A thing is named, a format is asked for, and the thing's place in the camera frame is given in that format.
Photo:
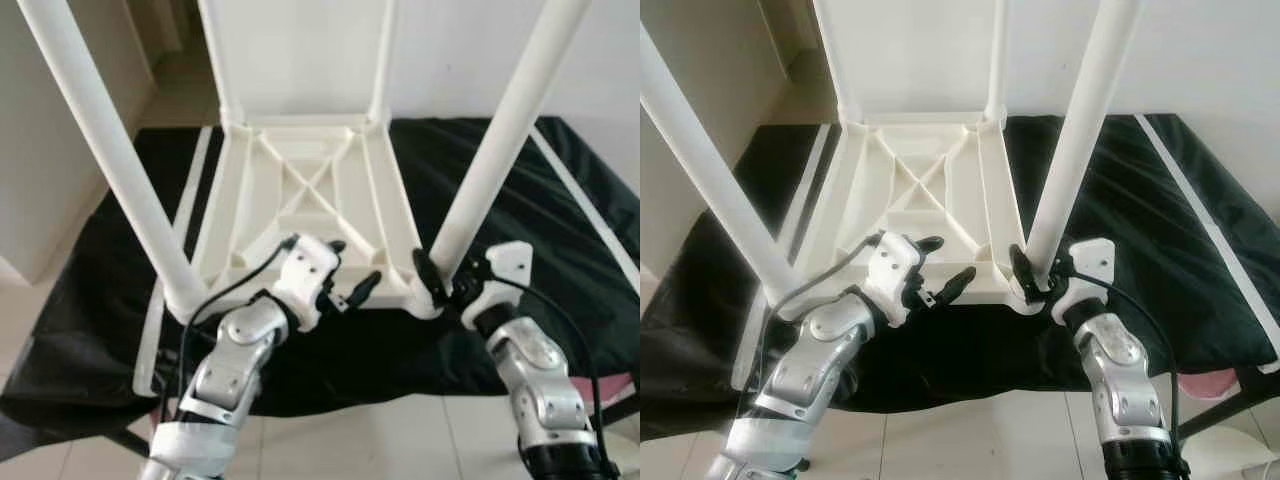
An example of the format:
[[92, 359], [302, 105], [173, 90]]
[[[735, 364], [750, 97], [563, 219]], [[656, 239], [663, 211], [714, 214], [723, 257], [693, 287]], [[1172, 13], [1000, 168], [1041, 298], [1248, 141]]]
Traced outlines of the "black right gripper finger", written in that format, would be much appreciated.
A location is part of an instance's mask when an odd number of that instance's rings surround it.
[[424, 248], [415, 248], [412, 251], [412, 260], [419, 280], [431, 300], [448, 301], [449, 293], [447, 285], [440, 279], [440, 271], [434, 261], [431, 261], [429, 251]]
[[1030, 260], [1018, 244], [1010, 244], [1010, 260], [1015, 282], [1023, 293], [1041, 293]]

